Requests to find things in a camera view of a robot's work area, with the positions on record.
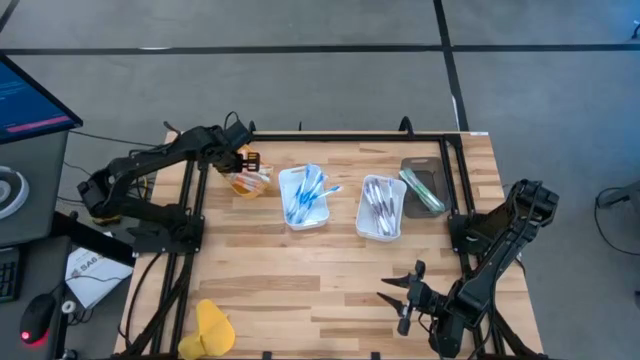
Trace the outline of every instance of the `computer mouse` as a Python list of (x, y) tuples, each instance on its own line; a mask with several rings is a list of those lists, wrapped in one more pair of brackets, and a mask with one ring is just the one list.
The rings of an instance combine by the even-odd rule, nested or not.
[(44, 337), (55, 308), (56, 299), (51, 294), (40, 294), (31, 300), (20, 320), (20, 338), (25, 344)]

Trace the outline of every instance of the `yellow cloth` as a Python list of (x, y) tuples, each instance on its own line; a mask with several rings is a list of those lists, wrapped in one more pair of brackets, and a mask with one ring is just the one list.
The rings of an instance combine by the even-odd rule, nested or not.
[(205, 355), (222, 356), (231, 350), (236, 339), (227, 316), (211, 300), (202, 300), (196, 306), (198, 331), (184, 337), (178, 345), (180, 355), (195, 360)]

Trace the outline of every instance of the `keyboard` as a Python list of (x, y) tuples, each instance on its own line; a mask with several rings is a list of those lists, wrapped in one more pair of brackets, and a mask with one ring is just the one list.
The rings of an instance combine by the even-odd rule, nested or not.
[(0, 303), (14, 301), (20, 295), (20, 249), (0, 249)]

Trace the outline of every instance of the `gray tray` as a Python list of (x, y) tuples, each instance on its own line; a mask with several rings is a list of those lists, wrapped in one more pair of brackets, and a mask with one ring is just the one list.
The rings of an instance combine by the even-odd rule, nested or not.
[[(400, 165), (400, 169), (404, 168), (413, 170), (418, 180), (444, 203), (445, 212), (451, 209), (451, 198), (449, 197), (449, 187), (444, 177), (442, 159), (438, 157), (405, 158), (402, 159)], [(407, 184), (407, 192), (404, 195), (404, 215), (408, 218), (419, 219), (437, 217), (441, 214), (432, 213)]]

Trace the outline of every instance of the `floor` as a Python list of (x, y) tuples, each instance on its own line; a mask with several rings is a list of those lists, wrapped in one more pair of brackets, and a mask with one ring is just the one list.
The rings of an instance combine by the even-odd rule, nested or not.
[[(0, 18), (0, 48), (25, 50), (11, 58), (83, 118), (88, 133), (160, 142), (164, 120), (187, 129), (220, 124), (231, 110), (260, 130), (299, 122), (306, 130), (393, 130), (407, 115), (418, 130), (490, 132), (505, 183), (541, 179), (561, 198), (554, 223), (524, 253), (545, 351), (612, 360), (638, 353), (640, 260), (602, 241), (593, 204), (601, 189), (640, 177), (640, 52), (632, 51), (640, 42), (630, 40), (639, 3), (442, 1), (458, 81), (439, 51), (113, 55), (114, 48), (440, 45), (433, 6), (440, 0), (0, 0), (0, 13), (16, 3), (6, 25)], [(456, 49), (462, 45), (493, 47)], [(42, 48), (101, 50), (34, 50)], [(129, 148), (72, 135), (66, 160), (93, 171)], [(76, 198), (84, 176), (65, 168), (60, 195)], [(599, 216), (612, 242), (640, 252), (628, 204)], [(107, 357), (126, 291), (119, 286), (90, 323), (70, 329), (67, 345), (86, 358)]]

